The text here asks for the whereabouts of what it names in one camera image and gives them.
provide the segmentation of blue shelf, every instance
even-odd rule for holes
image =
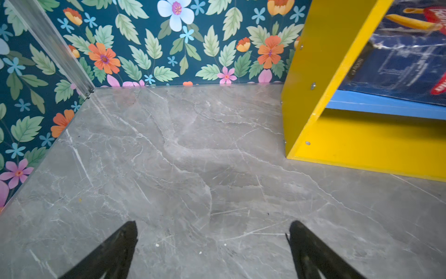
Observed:
[[[336,90],[327,108],[446,120],[446,106]]]

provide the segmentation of blue flower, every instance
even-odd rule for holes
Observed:
[[[191,40],[191,41],[194,40],[194,37],[191,36],[194,33],[193,29],[187,31],[187,27],[183,26],[183,32],[184,32],[184,34],[180,34],[180,38],[185,38],[184,39],[185,43],[188,43],[189,40]]]
[[[0,35],[3,36],[3,39],[5,41],[8,41],[9,40],[8,36],[12,37],[13,34],[11,32],[6,31],[6,29],[8,29],[8,26],[4,23],[0,28]]]
[[[68,25],[68,19],[64,18],[63,20],[61,20],[60,18],[58,18],[57,21],[59,21],[60,23],[62,23],[62,25],[60,26],[60,28],[62,28],[62,29],[66,29],[68,33],[71,34],[71,31],[74,30],[74,27],[73,27],[73,26]]]
[[[95,23],[96,17],[90,17],[90,15],[87,12],[85,13],[85,17],[86,17],[86,19],[84,19],[84,22],[89,23],[90,28],[93,28],[93,26],[98,26]]]
[[[51,137],[51,133],[47,133],[47,134],[46,134],[46,137],[40,135],[40,136],[39,136],[39,139],[43,140],[43,142],[42,142],[42,147],[44,147],[44,146],[47,145],[47,144],[48,144],[49,147],[51,147],[51,145],[52,145],[51,142],[54,140],[54,138]]]
[[[25,150],[25,147],[19,147],[17,145],[17,143],[13,143],[12,144],[12,149],[8,149],[5,151],[6,154],[12,153],[11,155],[11,159],[14,159],[17,155],[19,156],[23,156],[24,154],[22,153],[22,151]]]
[[[195,10],[195,15],[197,16],[200,12],[204,13],[202,6],[206,5],[206,3],[204,1],[200,3],[200,0],[194,0],[194,1],[195,5],[192,5],[190,8],[192,10]]]
[[[14,57],[11,61],[9,58],[3,58],[3,61],[8,64],[10,67],[8,68],[8,73],[12,74],[12,72],[16,71],[17,75],[22,75],[20,70],[24,70],[25,66],[19,65],[19,58]]]
[[[81,108],[81,105],[79,105],[78,102],[74,101],[74,104],[72,104],[71,107],[74,109],[74,112],[76,112]]]
[[[172,56],[172,58],[168,57],[167,59],[169,60],[167,63],[172,65],[172,67],[175,66],[175,64],[178,64],[178,62],[175,61],[175,56]]]
[[[265,7],[263,7],[260,12],[259,9],[254,8],[254,12],[256,13],[254,16],[251,17],[251,19],[255,19],[256,20],[256,24],[259,24],[259,21],[264,21],[265,17],[262,16],[262,14],[266,11]]]
[[[20,108],[20,112],[23,112],[24,110],[29,111],[28,106],[31,105],[30,103],[26,103],[26,104],[24,104],[24,101],[23,101],[22,98],[19,99],[19,103],[20,103],[20,104],[15,104],[14,107],[18,107],[18,108]]]
[[[299,21],[300,17],[304,17],[305,16],[305,14],[302,13],[303,10],[305,10],[305,8],[306,8],[305,6],[302,6],[302,8],[299,9],[298,6],[294,6],[293,11],[295,12],[295,14],[291,15],[289,17],[289,19],[293,19],[294,18],[294,23],[297,23]]]
[[[144,81],[148,81],[150,84],[152,84],[152,82],[155,82],[155,80],[153,79],[153,75],[144,75],[146,77],[146,79],[144,79]]]

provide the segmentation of floor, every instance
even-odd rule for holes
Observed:
[[[2,278],[57,278],[128,220],[129,278],[296,278],[295,219],[368,278],[444,278],[446,184],[285,159],[280,92],[97,89],[0,215]]]

